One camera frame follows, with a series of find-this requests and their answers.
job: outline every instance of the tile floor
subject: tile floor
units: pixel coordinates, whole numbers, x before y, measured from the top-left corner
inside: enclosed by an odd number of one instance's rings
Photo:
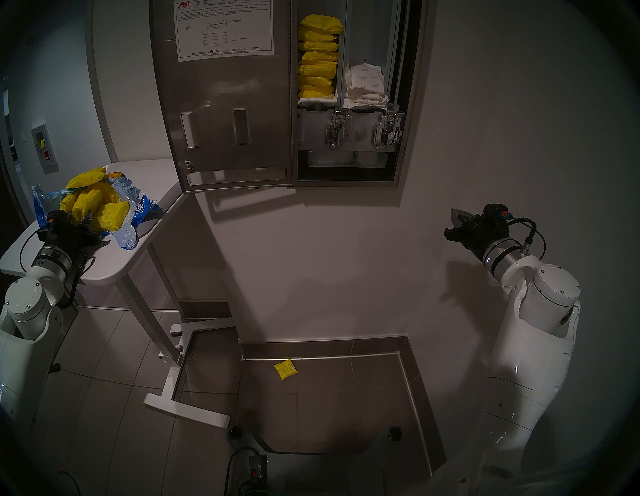
[[[155,315],[167,332],[180,321],[176,312]],[[79,309],[32,441],[43,466],[70,472],[83,496],[223,491],[226,431],[143,404],[148,392],[161,393],[168,372],[157,354],[131,312]],[[406,449],[385,470],[387,494],[421,492],[426,460],[397,355],[297,360],[299,374],[285,381],[274,363],[242,361],[234,329],[200,333],[177,399],[230,415],[231,425],[280,452],[360,452],[388,425],[400,425]],[[70,479],[58,479],[76,494]]]

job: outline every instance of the table leg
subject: table leg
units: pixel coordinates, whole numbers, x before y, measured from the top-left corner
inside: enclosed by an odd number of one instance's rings
[[[189,352],[189,345],[191,344],[193,333],[205,330],[213,329],[225,329],[233,327],[233,319],[213,319],[209,321],[192,322],[188,324],[174,324],[171,327],[172,335],[182,335],[180,338],[180,344],[178,349],[181,350],[180,354],[183,359],[179,362],[179,365],[171,367],[164,383],[164,389],[162,395],[147,393],[145,397],[145,405],[160,410],[161,412],[169,413],[176,417],[182,417],[183,419],[191,419],[202,424],[210,426],[220,427],[226,429],[229,426],[231,417],[224,413],[211,412],[204,410],[203,408],[195,408],[188,404],[183,404],[178,401],[174,401],[175,390],[178,386],[178,379],[180,372],[184,366],[184,357]]]
[[[116,281],[116,287],[131,309],[131,312],[133,312],[135,318],[140,322],[142,328],[149,334],[151,341],[154,342],[164,356],[171,358],[176,364],[179,364],[180,352],[164,332],[160,322],[156,320],[147,302],[142,298],[136,285],[133,284],[131,277],[129,277],[128,274],[125,275],[122,279]]]

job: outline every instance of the stack of yellow packages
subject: stack of yellow packages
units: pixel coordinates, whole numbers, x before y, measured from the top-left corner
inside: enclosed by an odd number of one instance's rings
[[[298,98],[333,98],[338,58],[336,36],[344,31],[339,19],[307,15],[298,26],[298,49],[304,52],[298,63]]]

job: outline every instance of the yellow package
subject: yellow package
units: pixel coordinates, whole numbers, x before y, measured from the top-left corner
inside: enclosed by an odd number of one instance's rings
[[[305,52],[302,56],[302,60],[333,60],[337,61],[340,58],[338,52]]]
[[[118,196],[118,193],[116,193],[116,190],[113,189],[111,184],[107,182],[104,182],[104,181],[96,182],[95,184],[92,184],[91,186],[89,186],[89,188],[87,189],[88,191],[93,191],[94,189],[100,190],[102,192],[104,203],[106,204],[116,204],[119,201],[121,201],[120,197]]]
[[[74,209],[74,205],[76,204],[76,200],[80,196],[80,192],[70,193],[65,196],[65,199],[60,202],[60,210],[64,212],[70,212]]]
[[[333,35],[325,35],[323,33],[317,33],[311,31],[304,26],[298,26],[298,41],[299,42],[332,42],[335,40]]]
[[[280,375],[280,380],[282,381],[298,373],[291,360],[286,360],[281,364],[275,364],[274,367],[278,371],[278,375]]]
[[[298,74],[303,76],[317,76],[333,79],[335,77],[335,67],[326,67],[324,65],[299,65]]]
[[[104,197],[99,189],[94,189],[87,193],[80,193],[74,204],[74,208],[71,210],[71,222],[78,225],[89,215],[89,212],[95,214],[100,208],[100,205],[102,205],[103,199]]]
[[[325,98],[333,95],[333,87],[309,86],[302,84],[299,88],[298,98]]]
[[[324,67],[337,67],[338,63],[334,60],[301,60],[298,65],[322,65]]]
[[[130,208],[129,202],[104,204],[91,221],[92,231],[117,231],[122,227]]]
[[[333,86],[333,81],[326,77],[317,76],[298,76],[298,84],[308,84],[309,86],[322,86],[329,88]]]
[[[105,167],[98,167],[97,169],[90,170],[89,172],[83,172],[78,174],[67,184],[67,189],[86,188],[98,181],[102,181],[104,174],[107,172]]]
[[[307,15],[302,21],[300,21],[300,24],[306,28],[313,29],[314,31],[330,33],[332,35],[339,35],[344,31],[344,26],[340,20],[328,15]]]
[[[302,52],[307,51],[322,51],[322,52],[337,52],[338,43],[335,42],[301,42],[298,43],[298,49]]]

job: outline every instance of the robotic arm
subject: robotic arm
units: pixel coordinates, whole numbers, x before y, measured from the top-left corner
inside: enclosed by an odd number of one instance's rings
[[[0,315],[0,406],[21,427],[33,419],[62,340],[62,309],[74,300],[84,248],[100,243],[99,235],[75,226],[63,211],[51,212],[37,233],[44,246],[8,289]],[[62,302],[73,268],[71,295]]]
[[[430,494],[496,494],[518,485],[516,475],[529,437],[560,391],[573,353],[580,285],[562,267],[529,255],[535,222],[514,218],[505,205],[482,215],[451,210],[444,236],[470,250],[509,295],[489,364],[489,391],[463,450],[440,467]],[[509,226],[531,228],[524,244]]]

